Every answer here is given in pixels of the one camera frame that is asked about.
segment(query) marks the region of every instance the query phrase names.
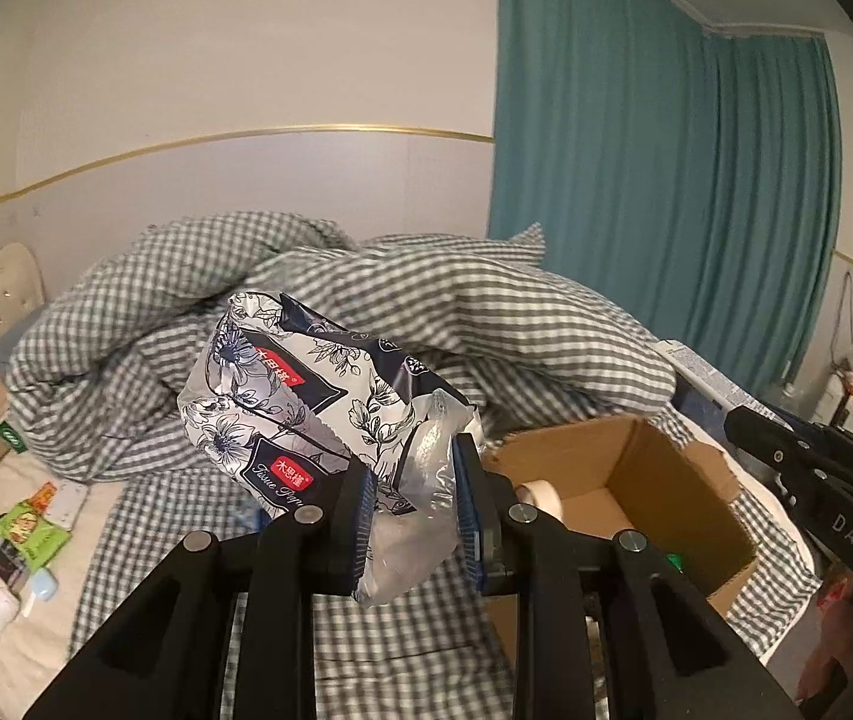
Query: red object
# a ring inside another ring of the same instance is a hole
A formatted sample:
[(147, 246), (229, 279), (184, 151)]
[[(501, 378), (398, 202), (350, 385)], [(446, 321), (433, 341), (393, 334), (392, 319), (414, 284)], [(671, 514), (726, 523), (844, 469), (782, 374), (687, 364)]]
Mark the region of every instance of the red object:
[(263, 362), (265, 362), (268, 368), (271, 370), (275, 370), (277, 372), (277, 376), (280, 377), (280, 381), (286, 384), (286, 386), (298, 386), (303, 384), (304, 380), (302, 377), (298, 376), (295, 370), (289, 367), (289, 363), (284, 360), (279, 354), (274, 351), (270, 351), (270, 349), (260, 349), (257, 348), (257, 351), (260, 352), (260, 356), (263, 358)]
[(286, 482), (291, 490), (296, 490), (297, 493), (300, 493), (301, 490), (305, 490), (313, 483), (313, 476), (304, 471), (298, 466), (298, 464), (294, 463), (289, 457), (285, 457), (283, 455), (279, 456), (273, 464), (270, 466), (270, 470), (273, 471), (281, 480)]

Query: green snack package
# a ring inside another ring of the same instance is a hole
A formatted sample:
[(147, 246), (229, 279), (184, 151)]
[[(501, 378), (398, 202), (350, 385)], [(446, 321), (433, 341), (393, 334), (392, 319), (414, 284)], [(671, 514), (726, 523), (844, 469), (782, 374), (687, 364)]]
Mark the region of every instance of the green snack package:
[(47, 522), (26, 501), (20, 501), (0, 518), (0, 536), (17, 548), (26, 560), (32, 574), (45, 566), (65, 543), (70, 540), (70, 531)]

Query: light blue object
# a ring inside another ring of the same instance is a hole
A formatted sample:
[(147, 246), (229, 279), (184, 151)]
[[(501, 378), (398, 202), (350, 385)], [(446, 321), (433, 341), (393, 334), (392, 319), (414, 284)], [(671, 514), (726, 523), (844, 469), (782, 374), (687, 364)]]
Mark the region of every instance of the light blue object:
[(49, 601), (59, 587), (53, 574), (45, 568), (38, 568), (34, 571), (26, 583), (27, 589), (41, 601)]
[(836, 240), (821, 38), (728, 38), (668, 0), (500, 0), (489, 234), (745, 389), (797, 370)]

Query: bed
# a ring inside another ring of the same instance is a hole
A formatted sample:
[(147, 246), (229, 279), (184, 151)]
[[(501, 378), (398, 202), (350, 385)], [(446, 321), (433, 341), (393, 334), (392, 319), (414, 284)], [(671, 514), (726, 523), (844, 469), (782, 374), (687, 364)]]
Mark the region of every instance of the bed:
[[(3, 328), (40, 305), (41, 300), (41, 279), (29, 252), (20, 245), (10, 245), (1, 250), (0, 336)], [(687, 418), (682, 420), (697, 440), (716, 445)], [(740, 483), (754, 494), (769, 517), (782, 527), (802, 556), (804, 565), (812, 572), (809, 549), (777, 500), (729, 455), (724, 453), (724, 457)], [(19, 455), (7, 453), (0, 459), (0, 513), (34, 493), (49, 478), (51, 474), (47, 467), (29, 451)], [(0, 635), (0, 717), (3, 720), (22, 717), (65, 664), (87, 569), (123, 487), (122, 482), (92, 485), (73, 530), (73, 538), (50, 564), (50, 570), (59, 581), (59, 591), (49, 602), (38, 602), (30, 618), (18, 616)], [(778, 640), (764, 653), (764, 662), (802, 612), (801, 608)]]

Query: metal screw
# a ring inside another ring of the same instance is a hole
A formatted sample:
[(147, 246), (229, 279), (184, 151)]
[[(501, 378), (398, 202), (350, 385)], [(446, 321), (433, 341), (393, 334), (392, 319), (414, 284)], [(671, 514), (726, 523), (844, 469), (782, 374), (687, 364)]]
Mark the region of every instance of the metal screw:
[(627, 552), (642, 552), (646, 549), (646, 536), (640, 531), (623, 531), (617, 540)]
[(537, 518), (537, 508), (528, 503), (515, 503), (507, 514), (514, 522), (532, 522)]
[(184, 538), (184, 549), (188, 552), (203, 552), (214, 543), (214, 537), (206, 531), (190, 531)]
[(313, 525), (323, 519), (323, 510), (319, 506), (301, 506), (293, 513), (293, 518), (301, 525)]

